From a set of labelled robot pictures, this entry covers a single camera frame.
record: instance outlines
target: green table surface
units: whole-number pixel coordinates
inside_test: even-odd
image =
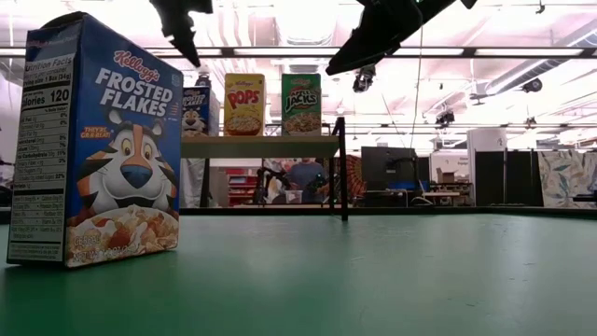
[[[182,217],[172,252],[8,266],[0,335],[597,335],[597,223]]]

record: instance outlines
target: wooden shelf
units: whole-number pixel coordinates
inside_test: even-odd
[[[337,136],[201,136],[183,138],[183,158],[331,158]]]

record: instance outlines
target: computer monitor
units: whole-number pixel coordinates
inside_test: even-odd
[[[367,190],[385,190],[392,185],[417,189],[416,158],[413,148],[361,147],[361,174]]]

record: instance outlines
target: nutrition facts panel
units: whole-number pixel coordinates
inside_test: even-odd
[[[9,259],[62,260],[74,58],[25,65]]]

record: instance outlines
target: ceiling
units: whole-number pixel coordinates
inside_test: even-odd
[[[425,47],[569,47],[583,36],[597,41],[597,1],[479,0],[472,10],[454,3],[423,28]],[[220,0],[215,15],[194,14],[198,47],[339,47],[358,24],[362,7],[348,0]],[[161,35],[160,20],[146,0],[0,0],[0,48],[22,47],[26,32],[50,19],[74,10],[87,11],[100,21],[146,48],[170,47]],[[403,46],[419,47],[421,31]],[[192,83],[197,70],[182,59],[168,63],[185,72]],[[541,124],[582,122],[582,128],[565,130],[545,127],[526,130],[510,128],[510,147],[527,147],[529,140],[544,144],[591,144],[597,133],[597,58],[572,60],[544,71],[540,92],[524,93],[520,87],[483,98],[483,105],[470,99],[483,93],[488,84],[511,82],[533,67],[546,69],[542,60],[520,59],[391,59],[377,67],[369,91],[354,93],[354,73],[328,77],[323,72],[327,59],[207,59],[218,98],[226,72],[257,72],[266,76],[269,120],[280,116],[281,74],[317,71],[323,79],[324,118],[332,122],[339,111],[351,125],[349,148],[410,145],[419,152],[433,149],[440,139],[445,145],[462,142],[466,124],[523,123],[535,117]],[[23,60],[0,58],[0,71],[19,82]],[[454,112],[454,125],[438,130],[436,116]],[[411,134],[412,122],[417,124]],[[396,127],[379,124],[396,123]]]

